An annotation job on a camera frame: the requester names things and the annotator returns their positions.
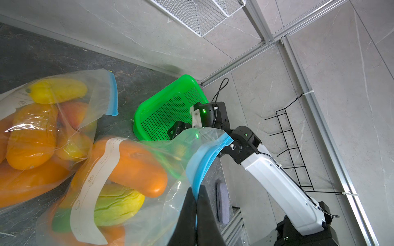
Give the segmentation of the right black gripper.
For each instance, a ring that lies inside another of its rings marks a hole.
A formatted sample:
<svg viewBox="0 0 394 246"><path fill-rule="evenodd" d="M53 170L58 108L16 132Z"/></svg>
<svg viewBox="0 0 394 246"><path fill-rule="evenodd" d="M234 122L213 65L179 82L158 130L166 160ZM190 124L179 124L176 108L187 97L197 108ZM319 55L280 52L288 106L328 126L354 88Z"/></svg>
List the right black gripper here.
<svg viewBox="0 0 394 246"><path fill-rule="evenodd" d="M230 121L228 119L226 104L222 101L207 104L196 103L190 108L192 123L176 121L167 131L170 139L174 139L182 131L190 128L210 127L221 129L231 134Z"/></svg>

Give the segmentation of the yellow mango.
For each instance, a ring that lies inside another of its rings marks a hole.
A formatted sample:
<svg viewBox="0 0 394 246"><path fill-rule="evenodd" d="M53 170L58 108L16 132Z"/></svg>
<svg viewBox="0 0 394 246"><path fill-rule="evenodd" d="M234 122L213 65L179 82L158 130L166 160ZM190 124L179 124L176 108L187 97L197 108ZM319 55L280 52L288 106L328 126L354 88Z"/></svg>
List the yellow mango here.
<svg viewBox="0 0 394 246"><path fill-rule="evenodd" d="M88 88L81 81L60 77L38 80L26 92L35 103L56 104L84 97Z"/></svg>

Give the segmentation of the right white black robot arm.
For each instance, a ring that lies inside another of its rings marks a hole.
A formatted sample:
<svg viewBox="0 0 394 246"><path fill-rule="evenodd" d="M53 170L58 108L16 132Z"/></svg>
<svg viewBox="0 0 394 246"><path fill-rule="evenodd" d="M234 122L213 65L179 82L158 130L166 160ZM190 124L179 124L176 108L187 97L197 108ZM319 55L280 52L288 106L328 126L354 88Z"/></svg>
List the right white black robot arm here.
<svg viewBox="0 0 394 246"><path fill-rule="evenodd" d="M251 174L285 212L277 224L277 246L336 246L338 239L331 227L333 215L324 202L312 199L270 155L261 140L246 126L232 129L227 109L214 97L208 101L198 83L184 75L165 88L171 104L172 123L167 131L170 139L180 139L185 131L217 131L219 145L209 148L208 157L188 165L194 195L202 192L201 182L211 162L222 155L230 156Z"/></svg>

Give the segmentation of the clear zip-top bag blue zipper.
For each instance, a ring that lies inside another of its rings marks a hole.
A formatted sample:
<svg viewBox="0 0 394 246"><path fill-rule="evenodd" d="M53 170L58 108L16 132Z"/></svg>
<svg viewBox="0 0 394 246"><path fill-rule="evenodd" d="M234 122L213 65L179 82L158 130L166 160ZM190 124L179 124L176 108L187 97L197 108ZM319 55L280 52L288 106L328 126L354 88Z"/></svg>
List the clear zip-top bag blue zipper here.
<svg viewBox="0 0 394 246"><path fill-rule="evenodd" d="M89 156L98 120L118 114L105 69L33 80L1 95L1 209L41 196Z"/></svg>

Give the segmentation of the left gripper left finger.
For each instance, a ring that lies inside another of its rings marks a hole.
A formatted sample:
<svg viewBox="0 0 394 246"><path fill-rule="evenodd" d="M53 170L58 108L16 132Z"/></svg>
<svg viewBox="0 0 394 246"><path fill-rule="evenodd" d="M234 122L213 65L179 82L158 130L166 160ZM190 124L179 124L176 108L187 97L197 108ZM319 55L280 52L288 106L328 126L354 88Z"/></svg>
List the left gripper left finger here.
<svg viewBox="0 0 394 246"><path fill-rule="evenodd" d="M192 188L189 188L184 199L178 223L167 246L195 246L197 243L196 218L197 203Z"/></svg>

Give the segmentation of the green mango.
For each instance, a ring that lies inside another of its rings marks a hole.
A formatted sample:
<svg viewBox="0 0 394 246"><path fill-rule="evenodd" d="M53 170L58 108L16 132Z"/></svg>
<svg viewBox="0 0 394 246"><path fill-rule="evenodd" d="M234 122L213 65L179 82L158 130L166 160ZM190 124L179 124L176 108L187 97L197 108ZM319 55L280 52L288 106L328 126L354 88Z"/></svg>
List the green mango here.
<svg viewBox="0 0 394 246"><path fill-rule="evenodd" d="M123 224L141 209L145 196L136 190L117 183L105 184L94 208L94 223L98 227ZM71 206L60 205L52 219L52 230L71 232Z"/></svg>

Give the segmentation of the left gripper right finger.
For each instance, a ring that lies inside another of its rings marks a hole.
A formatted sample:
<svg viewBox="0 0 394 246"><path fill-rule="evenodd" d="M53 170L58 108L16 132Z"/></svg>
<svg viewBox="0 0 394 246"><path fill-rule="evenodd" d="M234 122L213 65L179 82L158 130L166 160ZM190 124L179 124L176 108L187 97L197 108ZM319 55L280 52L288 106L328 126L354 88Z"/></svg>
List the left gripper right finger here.
<svg viewBox="0 0 394 246"><path fill-rule="evenodd" d="M217 227L207 190L200 186L197 200L197 246L225 246Z"/></svg>

